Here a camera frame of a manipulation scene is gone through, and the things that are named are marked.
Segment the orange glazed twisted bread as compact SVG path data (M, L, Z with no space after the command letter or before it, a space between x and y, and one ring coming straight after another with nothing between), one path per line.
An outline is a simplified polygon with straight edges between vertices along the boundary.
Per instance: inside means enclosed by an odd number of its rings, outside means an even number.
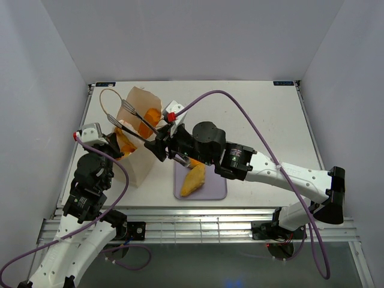
M128 139L128 137L123 133L120 128L115 128L114 132L116 133L117 140L119 142L120 152L122 153L121 159L128 157L137 149L137 146L135 146L134 143L132 143Z

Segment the metal serving tongs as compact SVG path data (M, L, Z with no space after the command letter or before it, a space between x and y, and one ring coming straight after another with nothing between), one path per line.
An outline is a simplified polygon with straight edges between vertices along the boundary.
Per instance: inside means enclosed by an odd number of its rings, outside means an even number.
M138 138L143 143L149 142L149 138L145 139L143 138L138 130L139 125L141 122L144 122L155 135L158 134L158 130L156 127L154 128L151 124L149 124L145 119L144 116L141 116L138 111L134 108L132 104L130 104L126 99L123 99L121 96L119 96L119 100L121 102L121 106L119 108L119 113L117 116L111 115L106 108L104 107L103 101L99 99L100 106L104 114L107 116L107 119L110 123L112 123L116 128L120 128L123 133L128 137L128 139L134 143L137 148L140 146L137 140L133 140L133 137ZM145 111L144 114L148 111L147 106L144 107Z

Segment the cream paper bag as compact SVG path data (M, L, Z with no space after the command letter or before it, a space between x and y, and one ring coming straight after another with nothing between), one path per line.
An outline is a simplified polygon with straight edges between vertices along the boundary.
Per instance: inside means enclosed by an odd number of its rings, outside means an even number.
M106 104L111 104L112 100L116 100L119 104L121 104L119 96L121 95L114 89L104 88L99 94L99 99L103 101L105 107ZM162 110L161 100L157 96L138 87L133 87L127 94L127 97L123 99L126 99L130 104L132 104L141 116L145 115L145 106L148 108L158 108L160 111ZM158 128L162 123L163 121L161 120L156 128ZM154 138L155 133L149 138L149 140L153 140ZM128 157L123 159L120 158L119 162L128 172L130 177L130 185L137 188L142 184L152 169L155 162L155 156L144 147L144 143L141 140L136 137L133 137L133 140L137 140L140 146Z

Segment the long oval orange bread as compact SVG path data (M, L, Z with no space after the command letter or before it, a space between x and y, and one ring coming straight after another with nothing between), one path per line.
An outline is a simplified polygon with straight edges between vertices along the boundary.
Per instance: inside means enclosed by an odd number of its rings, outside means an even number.
M155 128L161 119L161 112L155 108L150 108L146 112L144 119ZM145 139L153 134L153 131L144 122L140 123L138 132Z

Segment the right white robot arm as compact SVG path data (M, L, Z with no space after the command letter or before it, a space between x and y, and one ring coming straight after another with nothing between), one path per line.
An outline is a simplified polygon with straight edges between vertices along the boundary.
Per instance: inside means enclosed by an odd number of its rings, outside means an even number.
M285 238L311 219L339 225L344 222L345 170L313 170L289 163L275 163L272 158L249 146L228 142L226 133L212 122L201 122L189 133L184 125L167 124L157 130L154 140L145 142L160 161L166 158L190 158L207 166L229 180L259 182L292 191L301 199L277 208L272 220L255 224L258 239Z

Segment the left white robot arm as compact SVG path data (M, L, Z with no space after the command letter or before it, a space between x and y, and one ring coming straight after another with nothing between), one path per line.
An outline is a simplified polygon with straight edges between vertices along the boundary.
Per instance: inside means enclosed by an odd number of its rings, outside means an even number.
M127 234L126 216L112 208L102 212L122 153L116 133L75 133L86 154L80 157L54 244L32 276L19 287L77 287L91 263L111 240Z

